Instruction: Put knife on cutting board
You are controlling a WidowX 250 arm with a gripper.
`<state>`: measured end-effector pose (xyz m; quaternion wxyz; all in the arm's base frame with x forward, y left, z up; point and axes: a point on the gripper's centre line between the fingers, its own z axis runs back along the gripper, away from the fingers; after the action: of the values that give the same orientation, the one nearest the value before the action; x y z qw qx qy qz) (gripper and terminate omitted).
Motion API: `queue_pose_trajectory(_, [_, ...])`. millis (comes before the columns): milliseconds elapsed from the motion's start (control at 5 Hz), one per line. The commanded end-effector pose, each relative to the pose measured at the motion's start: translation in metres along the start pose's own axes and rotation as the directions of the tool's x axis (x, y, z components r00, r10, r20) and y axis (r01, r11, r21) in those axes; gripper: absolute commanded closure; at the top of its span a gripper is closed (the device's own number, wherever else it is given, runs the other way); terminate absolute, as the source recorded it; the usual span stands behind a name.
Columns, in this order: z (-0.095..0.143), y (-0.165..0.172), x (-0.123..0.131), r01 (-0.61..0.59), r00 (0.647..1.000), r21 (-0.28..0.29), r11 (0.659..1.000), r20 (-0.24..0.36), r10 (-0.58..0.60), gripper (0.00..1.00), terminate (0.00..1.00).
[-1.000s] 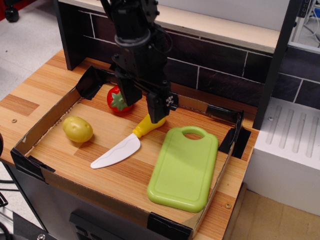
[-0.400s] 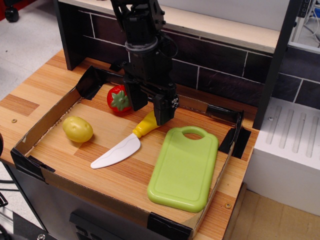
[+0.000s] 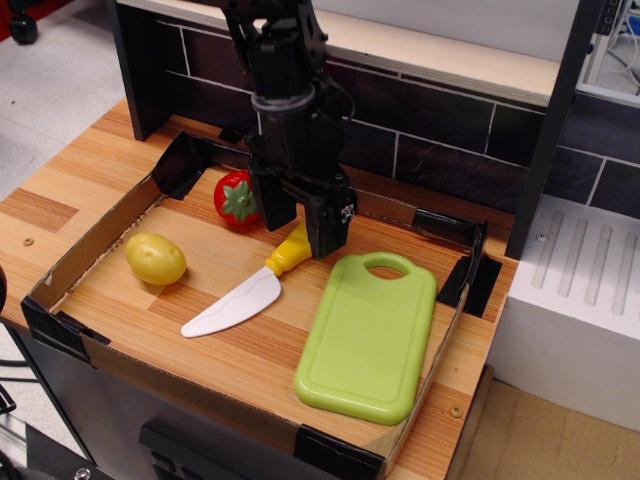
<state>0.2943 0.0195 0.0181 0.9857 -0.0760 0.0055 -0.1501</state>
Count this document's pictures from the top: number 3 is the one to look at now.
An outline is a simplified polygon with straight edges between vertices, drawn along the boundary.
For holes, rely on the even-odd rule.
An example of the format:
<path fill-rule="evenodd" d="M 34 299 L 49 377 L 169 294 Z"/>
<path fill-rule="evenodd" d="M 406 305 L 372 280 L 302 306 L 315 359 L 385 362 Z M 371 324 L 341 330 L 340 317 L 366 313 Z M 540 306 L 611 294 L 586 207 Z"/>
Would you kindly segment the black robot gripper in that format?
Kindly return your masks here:
<path fill-rule="evenodd" d="M 297 217 L 305 205 L 312 257 L 324 259 L 347 242 L 357 200 L 339 165 L 344 149 L 347 95 L 303 92 L 288 98 L 254 93 L 258 132 L 247 138 L 249 175 L 258 211 L 269 231 Z"/>

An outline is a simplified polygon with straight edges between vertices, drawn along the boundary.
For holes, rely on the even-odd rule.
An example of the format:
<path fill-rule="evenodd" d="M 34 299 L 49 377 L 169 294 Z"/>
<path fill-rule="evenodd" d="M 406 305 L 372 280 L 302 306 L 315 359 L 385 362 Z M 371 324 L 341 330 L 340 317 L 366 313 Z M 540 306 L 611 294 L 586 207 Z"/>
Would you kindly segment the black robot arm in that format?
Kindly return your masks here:
<path fill-rule="evenodd" d="M 325 69 L 327 35 L 309 1 L 220 1 L 253 84 L 258 130 L 247 138 L 258 210 L 271 231 L 305 210 L 313 257 L 343 247 L 357 199 L 338 157 L 350 95 Z"/>

